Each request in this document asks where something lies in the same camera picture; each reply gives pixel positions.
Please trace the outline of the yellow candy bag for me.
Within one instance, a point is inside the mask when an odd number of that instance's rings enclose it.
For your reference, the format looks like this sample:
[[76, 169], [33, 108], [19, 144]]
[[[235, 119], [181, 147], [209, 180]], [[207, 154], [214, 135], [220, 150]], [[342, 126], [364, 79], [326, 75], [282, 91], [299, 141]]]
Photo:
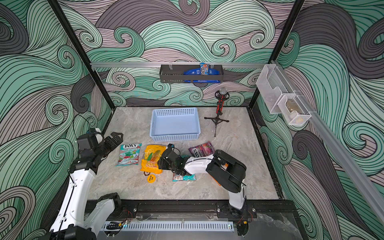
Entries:
[[162, 145], [147, 145], [141, 162], [141, 171], [152, 174], [161, 174], [163, 170], [159, 167], [159, 160], [167, 149]]

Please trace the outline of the teal candy bag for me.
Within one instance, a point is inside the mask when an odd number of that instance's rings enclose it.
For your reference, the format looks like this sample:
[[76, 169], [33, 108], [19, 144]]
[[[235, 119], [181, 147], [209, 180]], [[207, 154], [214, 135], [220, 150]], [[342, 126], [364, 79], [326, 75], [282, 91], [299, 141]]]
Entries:
[[179, 181], [195, 181], [196, 176], [190, 174], [186, 169], [185, 165], [190, 156], [181, 155], [171, 165], [171, 171], [173, 172], [173, 182]]

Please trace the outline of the green Fox's candy bag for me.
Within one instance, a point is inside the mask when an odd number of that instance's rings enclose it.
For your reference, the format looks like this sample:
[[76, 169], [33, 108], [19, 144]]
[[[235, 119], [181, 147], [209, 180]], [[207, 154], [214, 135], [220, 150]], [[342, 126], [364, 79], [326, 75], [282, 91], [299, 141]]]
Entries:
[[137, 165], [142, 144], [124, 144], [120, 147], [120, 155], [116, 166]]

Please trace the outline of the purple Fox's berries bag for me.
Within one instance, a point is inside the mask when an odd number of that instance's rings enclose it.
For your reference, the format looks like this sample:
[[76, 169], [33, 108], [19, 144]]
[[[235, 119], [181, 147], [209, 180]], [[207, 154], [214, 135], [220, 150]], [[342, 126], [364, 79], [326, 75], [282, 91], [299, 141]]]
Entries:
[[215, 149], [210, 141], [195, 147], [191, 147], [189, 148], [189, 151], [195, 158], [207, 157], [215, 153]]

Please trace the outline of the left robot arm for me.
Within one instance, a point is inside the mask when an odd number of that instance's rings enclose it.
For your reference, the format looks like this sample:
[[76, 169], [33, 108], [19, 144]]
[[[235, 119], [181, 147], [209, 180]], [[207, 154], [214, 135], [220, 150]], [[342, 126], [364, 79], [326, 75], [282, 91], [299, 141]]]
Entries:
[[91, 185], [102, 161], [123, 142], [122, 133], [104, 137], [100, 129], [91, 128], [77, 138], [78, 157], [69, 168], [69, 185], [62, 206], [42, 240], [95, 240], [111, 214], [122, 212], [118, 193], [102, 196], [94, 210], [85, 217]]

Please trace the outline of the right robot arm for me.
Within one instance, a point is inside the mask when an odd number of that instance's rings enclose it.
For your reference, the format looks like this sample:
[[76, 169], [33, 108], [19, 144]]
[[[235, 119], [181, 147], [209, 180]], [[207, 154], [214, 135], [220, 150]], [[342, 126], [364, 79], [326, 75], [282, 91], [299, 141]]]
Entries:
[[174, 151], [173, 145], [167, 148], [158, 161], [159, 168], [172, 171], [176, 175], [186, 176], [209, 174], [229, 193], [229, 205], [242, 210], [245, 201], [244, 179], [247, 167], [222, 150], [216, 150], [206, 157], [181, 157]]

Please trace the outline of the light blue plastic basket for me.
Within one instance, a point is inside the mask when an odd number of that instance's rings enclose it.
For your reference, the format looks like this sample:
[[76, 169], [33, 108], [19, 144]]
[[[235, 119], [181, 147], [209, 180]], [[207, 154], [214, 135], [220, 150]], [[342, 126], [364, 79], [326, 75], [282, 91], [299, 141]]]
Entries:
[[150, 137], [155, 142], [197, 140], [201, 134], [197, 108], [155, 109]]

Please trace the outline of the yellow round sticker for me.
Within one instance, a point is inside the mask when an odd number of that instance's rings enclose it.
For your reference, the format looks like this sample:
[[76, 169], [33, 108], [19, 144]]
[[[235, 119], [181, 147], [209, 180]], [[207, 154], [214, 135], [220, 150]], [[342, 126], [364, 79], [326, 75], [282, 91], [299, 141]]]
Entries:
[[147, 181], [148, 181], [148, 183], [150, 183], [150, 184], [152, 184], [152, 183], [154, 183], [155, 181], [156, 181], [156, 176], [155, 175], [153, 175], [153, 174], [151, 174], [151, 175], [149, 175], [148, 177], [147, 177]]

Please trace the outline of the red black mini tripod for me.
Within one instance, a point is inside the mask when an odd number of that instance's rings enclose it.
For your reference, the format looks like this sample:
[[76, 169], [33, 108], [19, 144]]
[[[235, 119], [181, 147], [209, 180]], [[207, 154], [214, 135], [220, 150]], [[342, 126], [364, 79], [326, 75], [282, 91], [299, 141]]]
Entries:
[[211, 120], [215, 124], [215, 133], [214, 137], [217, 135], [217, 126], [222, 123], [226, 122], [229, 123], [229, 120], [223, 120], [221, 119], [221, 115], [223, 114], [223, 107], [226, 100], [230, 98], [230, 94], [228, 93], [228, 90], [226, 88], [220, 88], [218, 91], [215, 92], [215, 98], [218, 100], [217, 107], [216, 107], [216, 116], [214, 118], [204, 117], [205, 120]]

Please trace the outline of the blue packet on shelf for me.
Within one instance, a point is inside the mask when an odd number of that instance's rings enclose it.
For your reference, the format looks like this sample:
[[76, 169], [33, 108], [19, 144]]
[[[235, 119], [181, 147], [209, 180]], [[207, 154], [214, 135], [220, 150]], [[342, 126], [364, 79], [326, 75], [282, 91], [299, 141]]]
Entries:
[[[199, 69], [192, 69], [184, 72], [185, 76], [197, 76], [197, 75], [220, 75], [221, 72], [215, 69], [209, 68], [208, 64], [200, 63]], [[219, 83], [220, 80], [185, 80], [185, 83]]]

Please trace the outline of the aluminium rail back wall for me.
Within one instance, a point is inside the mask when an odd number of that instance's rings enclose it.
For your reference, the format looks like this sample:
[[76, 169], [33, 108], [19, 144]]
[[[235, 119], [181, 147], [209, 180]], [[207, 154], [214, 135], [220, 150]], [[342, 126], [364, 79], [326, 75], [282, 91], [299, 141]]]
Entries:
[[[161, 65], [173, 66], [198, 65], [198, 62], [91, 62], [92, 68], [160, 68]], [[223, 68], [235, 69], [260, 69], [266, 63], [210, 63], [210, 65], [221, 65]]]

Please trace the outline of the black wall shelf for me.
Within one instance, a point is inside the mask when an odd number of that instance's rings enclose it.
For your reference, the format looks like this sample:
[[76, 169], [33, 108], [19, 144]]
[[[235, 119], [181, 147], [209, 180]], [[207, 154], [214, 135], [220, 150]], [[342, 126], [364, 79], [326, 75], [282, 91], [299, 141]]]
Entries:
[[162, 83], [191, 83], [209, 84], [221, 83], [224, 79], [222, 65], [207, 63], [200, 64], [167, 64], [160, 68], [160, 80]]

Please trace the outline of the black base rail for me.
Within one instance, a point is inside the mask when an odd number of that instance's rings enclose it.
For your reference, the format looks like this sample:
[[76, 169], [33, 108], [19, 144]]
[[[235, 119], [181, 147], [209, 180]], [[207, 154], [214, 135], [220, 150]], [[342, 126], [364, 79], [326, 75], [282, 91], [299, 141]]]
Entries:
[[121, 200], [124, 210], [133, 217], [151, 214], [212, 214], [218, 218], [240, 219], [257, 213], [295, 212], [292, 201], [246, 200], [241, 210], [230, 206], [228, 200]]

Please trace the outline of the clear plastic wall bin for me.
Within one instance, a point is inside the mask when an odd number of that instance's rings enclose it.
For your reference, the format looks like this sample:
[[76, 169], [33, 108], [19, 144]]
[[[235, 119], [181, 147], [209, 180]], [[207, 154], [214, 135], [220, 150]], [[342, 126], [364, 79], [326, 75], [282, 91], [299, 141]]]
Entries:
[[278, 102], [284, 95], [293, 93], [282, 68], [276, 64], [264, 65], [256, 84], [269, 113], [280, 114]]

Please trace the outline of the small clear wall bin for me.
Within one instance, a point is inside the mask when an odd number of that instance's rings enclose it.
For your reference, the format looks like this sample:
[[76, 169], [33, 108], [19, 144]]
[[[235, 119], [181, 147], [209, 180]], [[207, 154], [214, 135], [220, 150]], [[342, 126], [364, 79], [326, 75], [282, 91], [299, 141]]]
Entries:
[[301, 127], [311, 118], [310, 112], [296, 95], [283, 95], [278, 106], [288, 125]]

